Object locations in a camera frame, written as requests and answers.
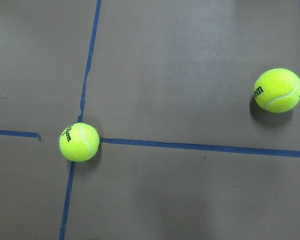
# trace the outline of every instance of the neon yellow felt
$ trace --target neon yellow felt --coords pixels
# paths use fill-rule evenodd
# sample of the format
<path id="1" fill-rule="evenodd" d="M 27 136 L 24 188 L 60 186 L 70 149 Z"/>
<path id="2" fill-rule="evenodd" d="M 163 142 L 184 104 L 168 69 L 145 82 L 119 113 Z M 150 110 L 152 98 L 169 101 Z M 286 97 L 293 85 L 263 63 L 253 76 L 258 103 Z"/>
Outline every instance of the neon yellow felt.
<path id="1" fill-rule="evenodd" d="M 284 68 L 266 71 L 255 82 L 254 98 L 261 108 L 271 113 L 289 111 L 300 100 L 300 79 Z"/>
<path id="2" fill-rule="evenodd" d="M 98 150 L 99 135 L 92 126 L 85 123 L 75 123 L 67 127 L 59 138 L 62 155 L 74 162 L 91 159 Z"/>

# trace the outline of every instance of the floor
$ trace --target floor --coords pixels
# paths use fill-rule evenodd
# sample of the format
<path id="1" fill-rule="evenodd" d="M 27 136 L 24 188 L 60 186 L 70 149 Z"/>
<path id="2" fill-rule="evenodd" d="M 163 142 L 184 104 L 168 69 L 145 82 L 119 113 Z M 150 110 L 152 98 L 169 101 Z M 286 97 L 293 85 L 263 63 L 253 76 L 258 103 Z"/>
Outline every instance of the floor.
<path id="1" fill-rule="evenodd" d="M 0 240 L 300 240 L 295 0 L 0 0 Z M 95 157 L 66 160 L 83 121 Z"/>

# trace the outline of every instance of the blue tape line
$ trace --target blue tape line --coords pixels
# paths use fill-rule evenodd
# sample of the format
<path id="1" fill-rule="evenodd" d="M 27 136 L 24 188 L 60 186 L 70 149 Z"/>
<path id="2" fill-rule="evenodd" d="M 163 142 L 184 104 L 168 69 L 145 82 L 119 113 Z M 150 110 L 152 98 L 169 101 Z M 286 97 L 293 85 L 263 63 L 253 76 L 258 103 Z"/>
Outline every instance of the blue tape line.
<path id="1" fill-rule="evenodd" d="M 80 101 L 81 113 L 78 116 L 78 123 L 82 123 L 82 120 L 83 120 L 83 117 L 84 117 L 84 110 L 85 110 L 85 104 L 86 104 L 87 78 L 88 78 L 88 74 L 90 72 L 92 57 L 93 57 L 93 54 L 94 54 L 95 40 L 96 40 L 96 35 L 97 35 L 97 26 L 98 26 L 100 8 L 101 8 L 101 0 L 97 0 L 95 13 L 94 13 L 94 20 L 93 20 L 93 26 L 92 26 L 92 33 L 91 33 L 91 40 L 90 40 L 88 58 L 87 58 L 86 67 L 85 67 L 84 81 L 83 81 L 83 86 L 82 86 L 82 94 L 81 94 L 81 101 Z M 71 190 L 72 190 L 72 184 L 73 184 L 74 173 L 75 173 L 75 166 L 76 166 L 76 163 L 71 162 L 69 178 L 68 178 L 68 184 L 67 184 L 65 200 L 64 200 L 64 208 L 63 208 L 63 214 L 62 214 L 59 240 L 64 240 L 65 239 L 67 220 L 68 220 L 68 212 L 69 212 L 69 205 L 70 205 L 70 198 L 71 198 Z"/>
<path id="2" fill-rule="evenodd" d="M 41 140 L 41 136 L 36 132 L 0 130 L 0 135 L 25 137 L 25 138 L 36 138 L 36 139 Z"/>
<path id="3" fill-rule="evenodd" d="M 95 41 L 96 41 L 96 35 L 97 35 L 97 28 L 98 28 L 98 20 L 99 20 L 100 8 L 101 8 L 101 0 L 98 0 L 97 4 L 96 4 L 96 8 L 95 8 L 94 21 L 93 21 L 93 27 L 92 27 L 92 33 L 91 33 L 91 40 L 90 40 L 90 47 L 89 47 L 89 53 L 88 53 L 88 59 L 86 61 L 86 67 L 85 67 L 85 75 L 84 75 L 84 81 L 83 81 L 83 86 L 82 86 L 82 94 L 81 94 L 81 101 L 80 101 L 80 110 L 81 110 L 81 113 L 78 116 L 78 123 L 82 123 L 83 118 L 84 118 L 84 111 L 85 111 L 85 104 L 86 104 L 87 78 L 88 78 L 88 74 L 90 72 L 92 57 L 93 57 L 93 54 L 94 54 L 94 48 L 95 48 Z"/>
<path id="4" fill-rule="evenodd" d="M 300 151 L 293 151 L 293 150 L 205 145 L 205 144 L 177 143 L 177 142 L 160 142 L 160 141 L 133 140 L 133 139 L 122 139 L 122 138 L 101 138 L 100 142 L 108 143 L 108 144 L 146 146 L 146 147 L 169 148 L 169 149 L 188 149 L 188 150 L 213 151 L 213 152 L 236 153 L 236 154 L 254 154 L 254 155 L 300 158 Z"/>
<path id="5" fill-rule="evenodd" d="M 65 201 L 64 201 L 61 229 L 60 229 L 60 236 L 59 236 L 60 240 L 65 239 L 70 197 L 71 197 L 71 191 L 72 191 L 72 183 L 74 181 L 74 174 L 75 174 L 75 167 L 76 167 L 76 163 L 74 161 L 72 161 L 71 166 L 70 166 L 68 184 L 67 184 L 66 193 L 65 193 Z"/>

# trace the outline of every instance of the yellow tennis ball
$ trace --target yellow tennis ball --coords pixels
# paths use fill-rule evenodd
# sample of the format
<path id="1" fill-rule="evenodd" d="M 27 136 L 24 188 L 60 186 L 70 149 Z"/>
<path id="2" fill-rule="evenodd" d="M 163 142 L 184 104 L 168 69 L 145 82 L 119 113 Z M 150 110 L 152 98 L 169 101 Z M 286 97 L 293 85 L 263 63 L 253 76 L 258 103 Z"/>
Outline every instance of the yellow tennis ball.
<path id="1" fill-rule="evenodd" d="M 100 138 L 96 129 L 85 123 L 68 126 L 59 139 L 62 155 L 74 162 L 91 159 L 97 153 L 99 144 Z"/>
<path id="2" fill-rule="evenodd" d="M 300 100 L 300 79 L 287 69 L 268 70 L 255 82 L 254 99 L 261 108 L 271 113 L 289 111 Z"/>

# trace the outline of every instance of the tennis ball seam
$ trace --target tennis ball seam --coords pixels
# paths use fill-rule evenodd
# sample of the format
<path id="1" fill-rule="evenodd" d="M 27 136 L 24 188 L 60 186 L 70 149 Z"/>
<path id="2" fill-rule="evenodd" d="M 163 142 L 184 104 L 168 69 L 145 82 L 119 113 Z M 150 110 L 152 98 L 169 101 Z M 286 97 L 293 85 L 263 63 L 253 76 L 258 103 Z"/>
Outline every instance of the tennis ball seam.
<path id="1" fill-rule="evenodd" d="M 294 89 L 293 89 L 291 92 L 289 92 L 289 93 L 287 93 L 287 94 L 285 94 L 285 95 L 277 96 L 277 97 L 271 99 L 270 101 L 268 101 L 268 102 L 265 104 L 264 108 L 265 108 L 266 110 L 268 110 L 269 105 L 272 104 L 273 102 L 275 102 L 276 100 L 284 99 L 284 98 L 289 97 L 289 96 L 291 96 L 292 94 L 294 94 L 294 92 L 295 92 L 295 91 L 297 90 L 297 88 L 298 88 L 298 85 L 299 85 L 299 83 L 298 83 L 298 80 L 296 79 L 296 80 L 295 80 L 295 87 L 294 87 Z"/>
<path id="2" fill-rule="evenodd" d="M 85 139 L 85 137 L 84 137 L 84 134 L 83 134 L 83 132 L 82 132 L 83 126 L 84 126 L 84 125 L 81 125 L 81 126 L 80 126 L 79 132 L 80 132 L 80 135 L 81 135 L 81 137 L 82 137 L 82 140 L 83 140 L 83 141 L 85 142 L 85 144 L 87 144 L 87 145 L 89 146 L 89 148 L 90 148 L 90 156 L 89 156 L 89 158 L 88 158 L 88 159 L 90 159 L 90 158 L 93 157 L 94 151 L 93 151 L 93 148 L 92 148 L 92 146 L 90 145 L 90 143 L 89 143 L 89 142 Z"/>

